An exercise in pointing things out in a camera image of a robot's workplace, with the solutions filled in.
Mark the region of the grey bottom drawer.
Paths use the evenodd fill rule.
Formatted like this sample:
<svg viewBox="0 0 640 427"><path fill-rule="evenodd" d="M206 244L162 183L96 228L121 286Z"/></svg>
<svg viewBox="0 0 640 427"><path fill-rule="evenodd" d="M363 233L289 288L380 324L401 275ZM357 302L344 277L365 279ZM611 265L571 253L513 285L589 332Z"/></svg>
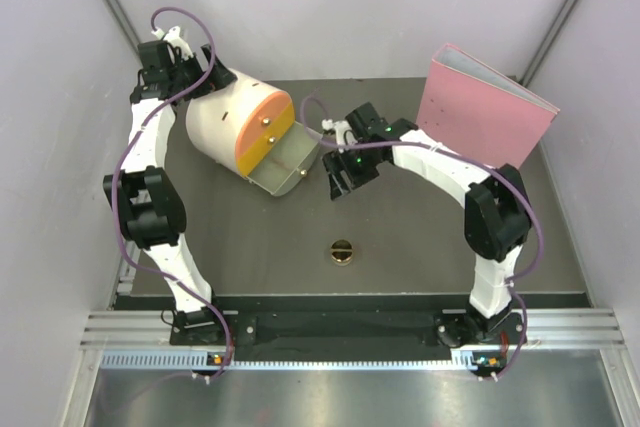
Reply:
<svg viewBox="0 0 640 427"><path fill-rule="evenodd" d="M274 197L290 192L313 166L321 134L295 121L266 157L249 174L248 180Z"/></svg>

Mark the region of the cream round drawer organizer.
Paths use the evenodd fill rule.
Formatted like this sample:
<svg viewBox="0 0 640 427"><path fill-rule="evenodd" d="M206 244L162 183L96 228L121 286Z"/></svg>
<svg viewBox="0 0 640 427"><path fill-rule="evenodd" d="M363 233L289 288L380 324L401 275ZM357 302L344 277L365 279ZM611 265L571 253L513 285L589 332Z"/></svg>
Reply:
<svg viewBox="0 0 640 427"><path fill-rule="evenodd" d="M255 106L269 94L283 91L239 71L229 87L194 99L186 113L186 130L200 152L242 176L236 166L239 131Z"/></svg>

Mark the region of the orange top drawer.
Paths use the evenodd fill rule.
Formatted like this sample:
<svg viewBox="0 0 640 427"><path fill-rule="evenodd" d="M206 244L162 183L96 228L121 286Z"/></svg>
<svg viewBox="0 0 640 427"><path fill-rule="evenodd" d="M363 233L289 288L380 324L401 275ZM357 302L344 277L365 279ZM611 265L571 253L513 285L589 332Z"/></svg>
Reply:
<svg viewBox="0 0 640 427"><path fill-rule="evenodd" d="M263 136L285 133L294 122L291 97L284 91L269 94L248 115L236 140L236 153L243 154Z"/></svg>

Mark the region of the yellow drawer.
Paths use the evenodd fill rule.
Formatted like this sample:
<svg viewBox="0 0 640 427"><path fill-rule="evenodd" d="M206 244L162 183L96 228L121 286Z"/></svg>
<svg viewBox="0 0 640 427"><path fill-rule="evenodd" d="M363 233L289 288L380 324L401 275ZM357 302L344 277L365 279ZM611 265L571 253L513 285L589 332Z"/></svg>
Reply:
<svg viewBox="0 0 640 427"><path fill-rule="evenodd" d="M286 132L278 136L263 136L243 154L238 155L235 149L236 166L238 172L242 176L248 176L266 157L266 155L271 151L275 144L284 137Z"/></svg>

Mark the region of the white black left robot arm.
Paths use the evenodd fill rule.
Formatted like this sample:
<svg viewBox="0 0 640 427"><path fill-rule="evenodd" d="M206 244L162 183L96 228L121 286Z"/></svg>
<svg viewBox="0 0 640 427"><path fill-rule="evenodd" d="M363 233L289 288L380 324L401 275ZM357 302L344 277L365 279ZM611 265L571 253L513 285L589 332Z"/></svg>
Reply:
<svg viewBox="0 0 640 427"><path fill-rule="evenodd" d="M230 349L229 325L188 247L186 208L165 170L174 108L212 91L211 69L200 65L186 41L168 34L140 44L138 54L129 141L103 180L117 239L144 252L155 263L152 272L167 282L175 304L171 344Z"/></svg>

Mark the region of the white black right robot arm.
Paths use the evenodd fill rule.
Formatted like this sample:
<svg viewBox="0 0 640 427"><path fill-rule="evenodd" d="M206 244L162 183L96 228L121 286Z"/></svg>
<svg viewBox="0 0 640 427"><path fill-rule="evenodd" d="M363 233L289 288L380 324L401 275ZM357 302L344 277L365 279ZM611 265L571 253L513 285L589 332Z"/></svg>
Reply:
<svg viewBox="0 0 640 427"><path fill-rule="evenodd" d="M510 279L532 227L518 169L464 160L413 122L388 122L370 103L342 120L323 120L322 130L336 144L322 157L332 199L376 179L379 165L387 162L436 186L463 208L464 239L475 255L474 282L464 313L438 319L436 335L451 348L492 341L511 312Z"/></svg>

